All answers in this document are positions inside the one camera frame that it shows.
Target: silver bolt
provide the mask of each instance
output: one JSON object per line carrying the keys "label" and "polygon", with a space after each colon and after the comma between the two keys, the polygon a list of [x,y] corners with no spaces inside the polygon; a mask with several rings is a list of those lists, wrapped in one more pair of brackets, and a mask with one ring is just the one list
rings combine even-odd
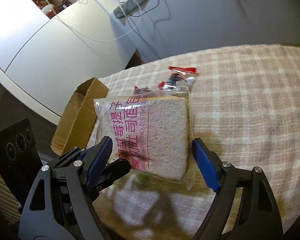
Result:
{"label": "silver bolt", "polygon": [[262,169],[260,167],[255,167],[254,170],[257,172],[257,173],[261,173],[262,172]]}
{"label": "silver bolt", "polygon": [[80,160],[76,160],[76,161],[74,161],[74,163],[73,163],[73,166],[75,166],[75,167],[79,167],[79,166],[81,166],[82,165],[82,161],[80,161]]}
{"label": "silver bolt", "polygon": [[48,165],[43,165],[42,167],[41,167],[41,170],[42,171],[47,171],[49,169],[49,166]]}
{"label": "silver bolt", "polygon": [[222,166],[224,166],[225,168],[229,168],[229,167],[231,167],[231,163],[230,162],[222,162]]}

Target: beige tablecloth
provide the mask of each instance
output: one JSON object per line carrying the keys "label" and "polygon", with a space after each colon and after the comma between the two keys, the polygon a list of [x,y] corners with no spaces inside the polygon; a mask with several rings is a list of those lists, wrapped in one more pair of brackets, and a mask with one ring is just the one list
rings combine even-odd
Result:
{"label": "beige tablecloth", "polygon": [[[300,214],[300,48],[238,46],[178,55],[100,79],[107,97],[133,86],[156,86],[167,67],[198,68],[192,90],[194,137],[235,167],[264,170],[283,229]],[[240,201],[237,192],[225,231]],[[191,239],[215,194],[196,168],[191,191],[135,171],[103,190],[94,202],[100,219],[126,239]]]}

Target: brown box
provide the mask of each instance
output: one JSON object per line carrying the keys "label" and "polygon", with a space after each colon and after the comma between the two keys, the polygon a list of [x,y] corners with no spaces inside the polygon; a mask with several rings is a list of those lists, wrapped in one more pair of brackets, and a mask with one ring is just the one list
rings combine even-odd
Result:
{"label": "brown box", "polygon": [[73,93],[51,141],[51,149],[58,155],[78,146],[85,148],[96,121],[93,100],[104,98],[108,88],[98,79],[82,83]]}

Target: cabinet door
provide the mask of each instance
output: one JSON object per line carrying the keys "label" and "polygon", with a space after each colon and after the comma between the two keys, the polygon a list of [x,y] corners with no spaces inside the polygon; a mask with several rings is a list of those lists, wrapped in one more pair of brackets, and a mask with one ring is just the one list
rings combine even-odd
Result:
{"label": "cabinet door", "polygon": [[48,21],[32,0],[0,0],[0,68],[3,71]]}
{"label": "cabinet door", "polygon": [[58,115],[82,82],[123,70],[136,47],[94,0],[74,3],[42,27],[15,57],[6,74]]}

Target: white wall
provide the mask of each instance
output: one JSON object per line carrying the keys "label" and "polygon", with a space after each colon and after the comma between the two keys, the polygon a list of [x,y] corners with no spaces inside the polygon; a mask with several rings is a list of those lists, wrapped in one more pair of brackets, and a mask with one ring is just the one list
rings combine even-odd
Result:
{"label": "white wall", "polygon": [[[109,0],[106,7],[113,4]],[[141,7],[156,4],[150,0]],[[128,31],[128,21],[138,18],[115,20]],[[300,43],[300,0],[160,0],[143,15],[138,31],[161,58],[240,44]],[[157,60],[135,33],[129,37],[146,62]]]}

